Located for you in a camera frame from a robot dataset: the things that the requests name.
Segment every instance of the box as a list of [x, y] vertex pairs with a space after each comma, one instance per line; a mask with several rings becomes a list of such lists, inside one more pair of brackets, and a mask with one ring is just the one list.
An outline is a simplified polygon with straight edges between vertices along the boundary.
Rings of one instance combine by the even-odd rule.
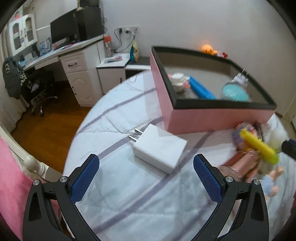
[[[217, 131], [234, 128], [239, 123], [266, 123], [276, 104], [252, 76], [229, 59], [199, 51], [153, 46], [150, 66], [155, 82], [165, 130], [172, 134]], [[181, 72], [192, 76], [217, 100], [198, 98], [190, 89], [177, 94], [168, 74]], [[221, 100], [220, 92], [238, 73], [248, 79], [249, 102]]]

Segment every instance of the bedsheet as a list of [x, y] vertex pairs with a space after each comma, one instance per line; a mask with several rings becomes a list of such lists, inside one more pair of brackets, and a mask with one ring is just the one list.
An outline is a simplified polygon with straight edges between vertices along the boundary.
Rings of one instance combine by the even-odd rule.
[[[103, 96], [72, 141], [64, 175], [91, 153], [100, 159], [99, 171], [76, 206], [102, 241], [191, 240], [216, 207], [193, 169], [193, 157], [202, 153], [213, 166], [223, 164], [236, 152], [232, 130], [178, 135], [188, 143], [168, 175], [133, 155], [128, 135], [136, 137], [134, 128], [144, 130], [149, 123], [163, 128], [152, 73], [146, 71]], [[265, 139], [275, 128], [284, 129], [273, 115], [263, 126]], [[295, 162], [284, 153], [279, 157], [284, 173], [276, 181], [278, 193], [267, 203], [270, 240], [288, 219], [296, 189]], [[220, 235], [232, 221], [230, 216]]]

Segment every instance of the power adapter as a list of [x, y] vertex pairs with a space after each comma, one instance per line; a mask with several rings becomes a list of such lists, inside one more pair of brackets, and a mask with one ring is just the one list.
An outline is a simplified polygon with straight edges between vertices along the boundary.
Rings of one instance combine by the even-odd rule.
[[187, 141], [152, 124], [144, 132], [135, 131], [141, 135], [138, 139], [129, 136], [135, 142], [134, 155], [170, 174], [177, 166]]

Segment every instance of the white cabinet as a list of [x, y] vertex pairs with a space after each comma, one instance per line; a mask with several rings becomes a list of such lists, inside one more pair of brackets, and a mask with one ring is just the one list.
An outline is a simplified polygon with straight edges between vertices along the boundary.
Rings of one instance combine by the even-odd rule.
[[98, 69], [98, 73], [104, 94], [126, 79], [124, 68], [102, 68]]
[[36, 43], [38, 39], [34, 15], [27, 14], [11, 22], [9, 24], [9, 35], [13, 55]]
[[93, 106], [103, 96], [96, 70], [100, 64], [97, 43], [59, 59], [79, 105]]
[[80, 106], [93, 106], [97, 102], [88, 71], [67, 74], [67, 77]]

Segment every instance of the wooden floor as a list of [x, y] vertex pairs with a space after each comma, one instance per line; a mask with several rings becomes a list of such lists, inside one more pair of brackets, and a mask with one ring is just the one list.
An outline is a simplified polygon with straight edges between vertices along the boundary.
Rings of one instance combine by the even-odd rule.
[[59, 100], [49, 100], [43, 108], [31, 115], [31, 108], [23, 113], [11, 135], [37, 160], [63, 172], [66, 157], [76, 130], [90, 107], [81, 107], [66, 83], [57, 87]]

